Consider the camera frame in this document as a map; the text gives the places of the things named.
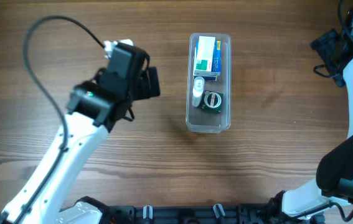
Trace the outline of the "white bottle clear cap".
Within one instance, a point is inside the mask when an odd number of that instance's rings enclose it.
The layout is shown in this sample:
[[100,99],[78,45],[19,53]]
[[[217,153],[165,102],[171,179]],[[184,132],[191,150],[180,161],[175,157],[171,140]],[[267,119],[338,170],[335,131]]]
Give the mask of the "white bottle clear cap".
[[192,91],[192,106],[199,106],[202,99],[202,95],[204,93],[204,87],[205,80],[202,77],[195,77]]

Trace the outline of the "white green medicine box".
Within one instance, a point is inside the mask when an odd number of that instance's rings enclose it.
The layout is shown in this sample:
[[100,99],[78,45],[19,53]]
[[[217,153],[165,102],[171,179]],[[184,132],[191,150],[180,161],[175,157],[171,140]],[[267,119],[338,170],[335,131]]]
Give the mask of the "white green medicine box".
[[196,44],[195,66],[198,71],[211,72],[214,56],[215,37],[200,36]]

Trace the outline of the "white Hansaplast plaster box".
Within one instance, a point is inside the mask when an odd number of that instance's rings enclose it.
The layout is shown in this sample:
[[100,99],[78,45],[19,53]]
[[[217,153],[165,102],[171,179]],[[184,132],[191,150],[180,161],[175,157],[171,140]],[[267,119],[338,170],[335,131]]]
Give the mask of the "white Hansaplast plaster box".
[[219,74],[219,72],[207,72],[201,70],[194,71],[194,77],[202,77],[206,81],[216,81]]

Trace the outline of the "blue lozenges box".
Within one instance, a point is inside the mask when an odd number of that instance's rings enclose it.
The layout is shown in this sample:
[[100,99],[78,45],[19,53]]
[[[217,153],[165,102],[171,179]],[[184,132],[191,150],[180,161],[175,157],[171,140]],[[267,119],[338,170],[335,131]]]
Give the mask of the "blue lozenges box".
[[212,57],[211,71],[209,71],[209,62],[206,60],[195,60],[194,64],[194,75],[202,77],[214,77],[220,76],[222,70],[221,62],[221,41],[215,41],[214,52]]

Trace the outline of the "green Zam-Buk tin box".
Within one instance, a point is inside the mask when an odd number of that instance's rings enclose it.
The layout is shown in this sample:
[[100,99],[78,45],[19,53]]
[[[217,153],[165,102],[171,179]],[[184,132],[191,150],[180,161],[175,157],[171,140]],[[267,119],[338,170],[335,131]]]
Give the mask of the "green Zam-Buk tin box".
[[202,111],[220,114],[223,107],[223,93],[205,90],[199,108]]

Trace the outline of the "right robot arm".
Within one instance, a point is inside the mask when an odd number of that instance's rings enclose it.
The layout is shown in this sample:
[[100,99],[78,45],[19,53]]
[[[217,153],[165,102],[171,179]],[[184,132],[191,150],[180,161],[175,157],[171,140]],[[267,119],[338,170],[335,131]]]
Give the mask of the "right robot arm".
[[294,190],[281,191],[261,209],[257,217],[263,223],[321,223],[324,211],[337,208],[341,219],[353,219],[353,8],[342,15],[337,7],[342,30],[332,29],[311,43],[323,60],[314,73],[325,68],[325,78],[346,87],[349,105],[347,139],[320,161],[316,177]]

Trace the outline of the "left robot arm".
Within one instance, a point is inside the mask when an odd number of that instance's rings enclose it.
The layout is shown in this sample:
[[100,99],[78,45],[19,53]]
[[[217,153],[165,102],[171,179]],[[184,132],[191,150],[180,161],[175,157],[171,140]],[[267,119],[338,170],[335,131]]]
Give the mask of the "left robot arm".
[[87,159],[134,101],[160,95],[156,67],[133,45],[112,44],[107,67],[70,92],[55,139],[22,190],[0,212],[0,223],[55,223]]

